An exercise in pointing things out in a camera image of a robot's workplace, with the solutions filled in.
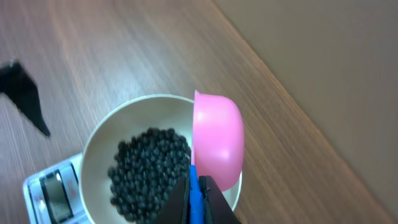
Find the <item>black object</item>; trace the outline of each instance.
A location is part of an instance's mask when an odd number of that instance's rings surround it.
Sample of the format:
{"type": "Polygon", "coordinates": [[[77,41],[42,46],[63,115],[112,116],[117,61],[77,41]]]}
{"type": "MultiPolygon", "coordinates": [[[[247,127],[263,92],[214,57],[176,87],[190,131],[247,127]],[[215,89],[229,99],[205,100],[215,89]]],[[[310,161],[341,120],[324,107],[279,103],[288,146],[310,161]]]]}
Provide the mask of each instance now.
{"type": "Polygon", "coordinates": [[[200,176],[199,185],[205,198],[205,224],[241,224],[212,177],[200,176]]]}
{"type": "Polygon", "coordinates": [[[41,133],[50,136],[40,109],[36,84],[18,61],[11,60],[0,66],[0,93],[5,93],[41,133]]]}
{"type": "MultiPolygon", "coordinates": [[[[204,224],[241,224],[210,176],[199,177],[204,196],[204,224]]],[[[154,224],[189,224],[189,179],[181,178],[154,224]]]]}
{"type": "Polygon", "coordinates": [[[113,194],[109,202],[120,207],[119,211],[127,221],[137,224],[154,222],[173,190],[181,188],[177,186],[179,180],[183,179],[185,183],[183,177],[188,176],[189,160],[177,162],[183,157],[189,158],[183,144],[187,145],[187,140],[172,128],[149,128],[133,136],[130,142],[119,142],[118,153],[114,156],[118,164],[107,171],[113,183],[109,188],[113,194]],[[176,141],[180,142],[179,147],[174,147],[176,141]]]}

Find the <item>bowl rim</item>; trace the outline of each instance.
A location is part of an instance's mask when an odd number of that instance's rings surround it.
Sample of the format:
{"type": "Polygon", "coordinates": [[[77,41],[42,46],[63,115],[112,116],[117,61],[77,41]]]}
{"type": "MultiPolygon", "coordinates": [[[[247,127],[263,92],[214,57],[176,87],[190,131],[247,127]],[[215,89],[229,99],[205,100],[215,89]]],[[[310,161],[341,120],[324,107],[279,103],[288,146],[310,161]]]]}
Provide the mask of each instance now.
{"type": "MultiPolygon", "coordinates": [[[[174,98],[174,99],[178,99],[178,100],[183,100],[183,101],[187,101],[190,103],[193,103],[194,101],[191,99],[188,99],[186,97],[183,96],[177,96],[177,95],[172,95],[172,94],[151,94],[151,95],[145,95],[145,96],[139,96],[137,98],[131,99],[121,105],[119,105],[118,107],[116,107],[115,109],[113,109],[111,112],[109,112],[98,124],[97,126],[94,128],[94,130],[92,130],[90,136],[87,139],[87,142],[83,148],[83,155],[81,157],[81,161],[80,161],[80,166],[83,168],[82,163],[85,160],[85,156],[86,156],[86,151],[87,151],[87,147],[90,145],[91,140],[93,139],[95,133],[99,130],[99,128],[105,123],[106,120],[108,120],[112,115],[114,115],[115,113],[117,113],[119,110],[121,110],[122,108],[129,106],[133,103],[137,103],[138,101],[142,101],[142,100],[147,100],[147,99],[151,99],[151,98],[174,98]]],[[[78,174],[78,180],[81,180],[81,173],[82,173],[83,169],[79,170],[79,174],[78,174]]],[[[237,199],[235,200],[233,206],[232,206],[232,211],[235,211],[235,208],[238,204],[239,201],[239,196],[241,195],[241,188],[242,188],[242,172],[239,176],[239,185],[238,185],[238,195],[237,195],[237,199]]],[[[90,223],[95,223],[90,215],[90,213],[87,210],[86,207],[86,203],[83,200],[83,191],[81,188],[81,184],[79,184],[79,193],[80,193],[80,200],[81,200],[81,204],[83,205],[83,209],[86,213],[87,218],[89,219],[90,223]]]]}

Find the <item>blue object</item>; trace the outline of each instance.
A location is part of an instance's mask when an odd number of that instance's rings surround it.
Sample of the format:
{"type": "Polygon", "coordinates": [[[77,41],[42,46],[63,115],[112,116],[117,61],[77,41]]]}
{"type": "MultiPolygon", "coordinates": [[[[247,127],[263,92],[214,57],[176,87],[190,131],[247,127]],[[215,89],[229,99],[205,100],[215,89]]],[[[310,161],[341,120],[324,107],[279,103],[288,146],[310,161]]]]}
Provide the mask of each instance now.
{"type": "Polygon", "coordinates": [[[200,191],[199,181],[197,177],[197,168],[192,165],[190,170],[190,196],[189,196],[189,204],[191,206],[190,210],[190,224],[204,224],[205,222],[205,213],[204,213],[204,200],[203,195],[200,191]]]}

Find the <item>pile of black beads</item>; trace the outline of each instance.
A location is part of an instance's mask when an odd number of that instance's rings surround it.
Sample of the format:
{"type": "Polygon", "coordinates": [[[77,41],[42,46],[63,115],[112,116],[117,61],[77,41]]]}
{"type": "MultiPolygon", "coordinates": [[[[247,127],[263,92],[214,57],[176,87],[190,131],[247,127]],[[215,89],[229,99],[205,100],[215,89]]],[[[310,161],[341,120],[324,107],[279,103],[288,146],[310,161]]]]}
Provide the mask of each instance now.
{"type": "Polygon", "coordinates": [[[180,177],[188,177],[190,148],[174,129],[149,128],[131,142],[121,141],[108,169],[111,204],[129,222],[152,223],[180,177]]]}

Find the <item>black plastic piece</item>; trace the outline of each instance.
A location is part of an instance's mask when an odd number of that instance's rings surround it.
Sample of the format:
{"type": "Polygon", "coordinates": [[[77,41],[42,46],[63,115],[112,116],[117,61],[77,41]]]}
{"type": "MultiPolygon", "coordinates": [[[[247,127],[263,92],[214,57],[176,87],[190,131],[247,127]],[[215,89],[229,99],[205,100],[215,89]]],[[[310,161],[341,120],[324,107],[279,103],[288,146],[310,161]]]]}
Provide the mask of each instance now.
{"type": "Polygon", "coordinates": [[[41,133],[50,136],[40,109],[36,84],[18,61],[0,66],[0,93],[5,93],[41,133]]]}
{"type": "Polygon", "coordinates": [[[205,198],[205,224],[241,224],[212,177],[200,176],[199,185],[205,198]]]}
{"type": "Polygon", "coordinates": [[[188,224],[189,180],[182,177],[160,210],[156,224],[188,224]]]}

